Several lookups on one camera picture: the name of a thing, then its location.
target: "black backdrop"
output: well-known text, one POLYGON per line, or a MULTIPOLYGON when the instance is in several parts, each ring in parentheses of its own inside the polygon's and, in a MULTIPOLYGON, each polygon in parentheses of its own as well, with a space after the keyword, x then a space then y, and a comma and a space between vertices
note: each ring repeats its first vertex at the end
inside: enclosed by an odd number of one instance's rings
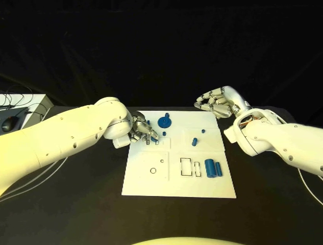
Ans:
POLYGON ((192 106, 231 85, 323 127, 323 6, 39 2, 0 3, 0 89, 58 105, 192 106))

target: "white paper sheet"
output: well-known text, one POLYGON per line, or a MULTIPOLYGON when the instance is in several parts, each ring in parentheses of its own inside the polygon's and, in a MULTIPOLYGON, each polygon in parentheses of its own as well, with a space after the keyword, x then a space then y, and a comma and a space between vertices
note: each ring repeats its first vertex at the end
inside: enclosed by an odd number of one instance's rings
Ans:
POLYGON ((142 140, 132 143, 123 195, 237 198, 214 114, 204 111, 142 111, 142 113, 159 134, 159 145, 152 141, 147 145, 142 140), (163 129, 158 126, 158 120, 166 112, 172 125, 163 129), (198 138, 197 146, 192 146, 194 138, 198 138), (207 159, 221 163, 222 177, 207 177, 207 159))

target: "computer mouse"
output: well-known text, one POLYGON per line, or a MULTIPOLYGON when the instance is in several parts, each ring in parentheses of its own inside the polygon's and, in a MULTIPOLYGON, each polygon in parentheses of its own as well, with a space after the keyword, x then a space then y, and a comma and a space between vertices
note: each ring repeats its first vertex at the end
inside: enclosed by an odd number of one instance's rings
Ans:
POLYGON ((11 116, 5 120, 3 124, 2 124, 2 130, 3 130, 3 132, 8 133, 8 132, 11 132, 13 130, 13 128, 16 127, 18 121, 19 121, 19 117, 16 117, 16 116, 11 116))

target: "dark table surface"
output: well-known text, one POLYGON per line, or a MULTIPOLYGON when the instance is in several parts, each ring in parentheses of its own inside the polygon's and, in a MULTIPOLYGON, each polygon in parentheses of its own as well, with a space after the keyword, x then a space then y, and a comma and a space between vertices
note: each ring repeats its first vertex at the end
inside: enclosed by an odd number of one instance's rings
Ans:
MULTIPOLYGON (((54 107, 48 116, 68 109, 54 107)), ((221 131, 233 121, 218 120, 221 131)), ((68 158, 38 188, 0 203, 0 244, 120 245, 175 236, 244 244, 323 244, 323 207, 297 169, 274 153, 250 157, 222 137, 237 199, 122 196, 129 147, 114 149, 101 139, 68 158)), ((322 181, 303 175, 323 200, 322 181)))

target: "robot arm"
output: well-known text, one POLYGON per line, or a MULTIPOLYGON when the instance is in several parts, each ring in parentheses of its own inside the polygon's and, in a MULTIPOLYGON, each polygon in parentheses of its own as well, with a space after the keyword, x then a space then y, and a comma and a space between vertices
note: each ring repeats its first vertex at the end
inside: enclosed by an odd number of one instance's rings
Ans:
POLYGON ((323 177, 323 129, 287 124, 273 111, 251 108, 230 86, 205 93, 195 107, 211 111, 218 118, 235 115, 234 125, 224 133, 250 156, 273 151, 289 165, 323 177))
POLYGON ((91 147, 101 136, 116 148, 140 138, 158 139, 143 114, 132 115, 113 97, 0 136, 0 196, 25 175, 91 147))

